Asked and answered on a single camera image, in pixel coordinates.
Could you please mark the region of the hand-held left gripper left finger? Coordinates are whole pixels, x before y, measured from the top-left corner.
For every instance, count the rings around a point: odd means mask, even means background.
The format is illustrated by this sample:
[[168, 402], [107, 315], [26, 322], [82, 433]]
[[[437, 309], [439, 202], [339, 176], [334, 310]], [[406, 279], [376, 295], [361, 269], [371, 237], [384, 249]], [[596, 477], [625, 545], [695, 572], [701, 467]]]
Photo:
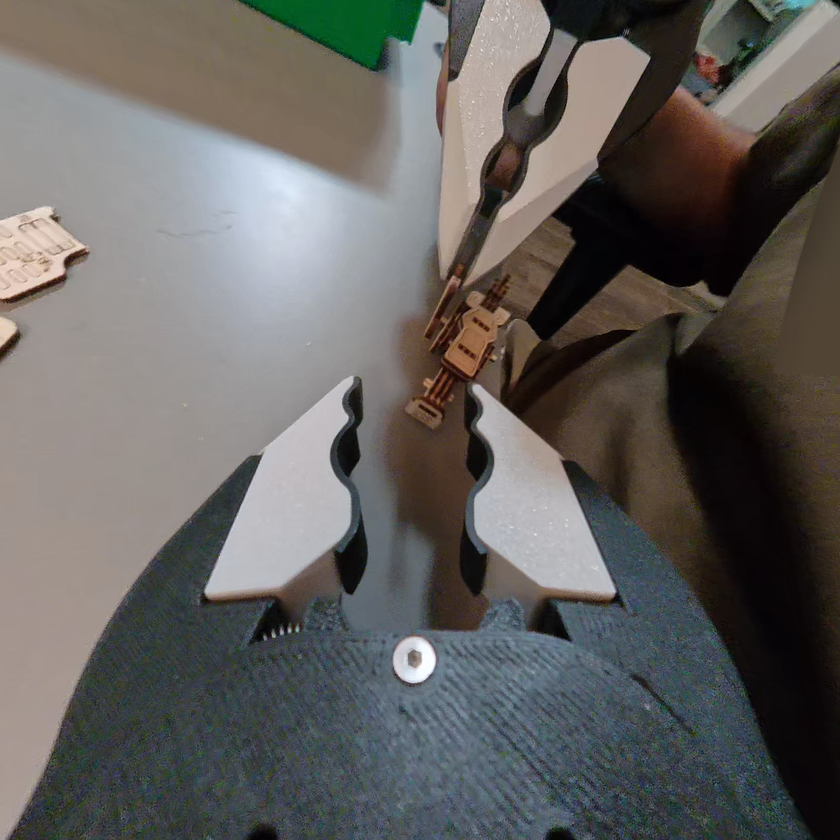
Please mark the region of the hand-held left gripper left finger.
[[208, 601], [355, 592], [365, 570], [352, 481], [362, 418], [362, 381], [349, 376], [264, 448], [206, 583]]

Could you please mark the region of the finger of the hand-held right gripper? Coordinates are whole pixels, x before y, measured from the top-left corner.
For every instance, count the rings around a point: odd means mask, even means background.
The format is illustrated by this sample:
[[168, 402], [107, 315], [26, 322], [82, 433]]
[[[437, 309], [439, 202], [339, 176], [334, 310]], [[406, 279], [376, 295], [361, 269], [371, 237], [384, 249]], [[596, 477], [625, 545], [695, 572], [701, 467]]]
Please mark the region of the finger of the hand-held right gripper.
[[497, 211], [466, 286], [503, 263], [594, 172], [596, 156], [648, 62], [647, 53], [620, 37], [584, 43], [574, 53], [563, 115], [531, 147], [523, 180]]
[[452, 2], [437, 223], [437, 261], [448, 280], [482, 198], [483, 171], [502, 141], [508, 92], [550, 35], [541, 2]]

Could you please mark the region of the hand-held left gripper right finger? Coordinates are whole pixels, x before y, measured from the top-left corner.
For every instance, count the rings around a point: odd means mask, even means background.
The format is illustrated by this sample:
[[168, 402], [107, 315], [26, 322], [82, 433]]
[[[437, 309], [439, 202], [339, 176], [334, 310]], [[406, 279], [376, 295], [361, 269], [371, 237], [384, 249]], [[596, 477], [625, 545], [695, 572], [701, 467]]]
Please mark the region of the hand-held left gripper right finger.
[[617, 589], [560, 454], [484, 387], [465, 391], [461, 576], [473, 595], [609, 603]]

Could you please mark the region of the partly built wooden model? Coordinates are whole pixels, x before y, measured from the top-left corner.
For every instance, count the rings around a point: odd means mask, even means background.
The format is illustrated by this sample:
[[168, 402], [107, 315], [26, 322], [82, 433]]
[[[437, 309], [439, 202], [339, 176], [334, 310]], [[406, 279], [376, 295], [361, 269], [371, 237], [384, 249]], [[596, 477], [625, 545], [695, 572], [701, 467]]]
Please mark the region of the partly built wooden model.
[[488, 291], [472, 290], [449, 313], [448, 329], [438, 349], [435, 377], [423, 382], [423, 393], [413, 397], [405, 413], [420, 424], [437, 429], [459, 383], [473, 382], [497, 356], [495, 347], [510, 312], [501, 306], [511, 283], [510, 274], [497, 279]]

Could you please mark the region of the small angled wooden link piece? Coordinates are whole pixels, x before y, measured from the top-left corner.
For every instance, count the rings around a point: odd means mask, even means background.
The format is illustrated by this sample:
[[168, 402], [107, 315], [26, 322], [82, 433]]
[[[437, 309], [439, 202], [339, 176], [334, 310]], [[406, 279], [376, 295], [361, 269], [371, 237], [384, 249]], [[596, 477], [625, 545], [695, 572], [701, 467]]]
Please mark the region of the small angled wooden link piece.
[[464, 263], [459, 263], [452, 270], [444, 291], [427, 323], [423, 337], [429, 341], [428, 350], [431, 354], [436, 354], [443, 342], [442, 336], [448, 329], [448, 321], [450, 319], [449, 311], [454, 301], [458, 299], [458, 295], [464, 284], [465, 273], [466, 267]]

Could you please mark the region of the grey desk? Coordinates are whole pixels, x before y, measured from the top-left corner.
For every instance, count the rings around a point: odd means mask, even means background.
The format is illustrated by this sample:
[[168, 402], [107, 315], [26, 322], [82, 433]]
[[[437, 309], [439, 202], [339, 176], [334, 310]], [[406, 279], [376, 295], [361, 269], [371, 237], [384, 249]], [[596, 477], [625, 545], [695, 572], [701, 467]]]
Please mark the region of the grey desk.
[[463, 399], [434, 372], [437, 44], [378, 71], [239, 2], [1, 2], [2, 217], [40, 206], [89, 247], [2, 305], [2, 838], [123, 596], [248, 456], [336, 384], [364, 388], [374, 630], [462, 628]]

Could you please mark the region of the green plastic bin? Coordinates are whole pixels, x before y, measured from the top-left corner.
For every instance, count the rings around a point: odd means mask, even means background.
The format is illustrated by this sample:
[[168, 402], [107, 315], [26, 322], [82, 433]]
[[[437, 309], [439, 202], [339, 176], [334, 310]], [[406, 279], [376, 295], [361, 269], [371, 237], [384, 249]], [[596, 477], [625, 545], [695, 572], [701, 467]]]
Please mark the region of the green plastic bin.
[[424, 1], [245, 1], [245, 5], [375, 70], [390, 39], [413, 41]]

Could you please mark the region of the small slotted wooden piece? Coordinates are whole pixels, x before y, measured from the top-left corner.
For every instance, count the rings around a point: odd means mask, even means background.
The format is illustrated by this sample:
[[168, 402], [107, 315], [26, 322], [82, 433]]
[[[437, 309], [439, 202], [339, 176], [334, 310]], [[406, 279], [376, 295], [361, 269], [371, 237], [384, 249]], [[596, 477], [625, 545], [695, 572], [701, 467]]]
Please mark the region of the small slotted wooden piece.
[[66, 230], [52, 206], [1, 220], [1, 301], [26, 298], [65, 279], [89, 247]]

